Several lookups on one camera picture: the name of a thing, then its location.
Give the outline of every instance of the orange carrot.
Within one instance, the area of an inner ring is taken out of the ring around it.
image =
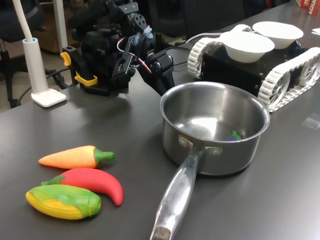
[[[61,169],[93,169],[100,162],[114,158],[113,152],[103,152],[94,146],[80,146],[45,156],[39,160],[39,163]]]

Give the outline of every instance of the toy vegetable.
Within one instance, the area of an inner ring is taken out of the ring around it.
[[[240,141],[241,137],[237,134],[237,131],[233,130],[232,135],[227,138],[227,141]]]
[[[115,205],[120,206],[124,199],[121,184],[105,171],[92,168],[76,168],[58,175],[41,185],[63,184],[88,189],[108,195]]]
[[[38,211],[68,220],[91,217],[101,206],[101,199],[95,193],[68,185],[36,186],[25,198]]]
[[[95,168],[99,163],[114,158],[113,152],[103,152],[94,146],[80,146],[45,156],[39,163],[61,169]]]

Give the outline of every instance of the paper bowl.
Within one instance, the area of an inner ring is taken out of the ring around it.
[[[304,35],[304,32],[296,26],[275,21],[258,22],[252,28],[271,39],[275,49],[285,49]]]
[[[229,57],[240,63],[254,63],[275,44],[267,37],[246,31],[229,31],[221,35]]]

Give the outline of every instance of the stainless steel saucepan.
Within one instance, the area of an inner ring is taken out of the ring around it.
[[[171,240],[189,204],[197,172],[225,176],[244,170],[270,122],[252,94],[226,84],[178,85],[161,98],[162,144],[179,164],[156,213],[150,240]],[[233,132],[237,137],[230,137]]]

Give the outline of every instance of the yellow corn cob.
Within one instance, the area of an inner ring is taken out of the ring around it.
[[[55,199],[40,202],[30,192],[27,192],[25,197],[35,209],[52,217],[68,220],[84,218],[82,212],[76,206],[66,205]]]
[[[68,220],[91,217],[101,206],[101,199],[95,193],[69,185],[36,186],[25,194],[25,198],[38,211]]]

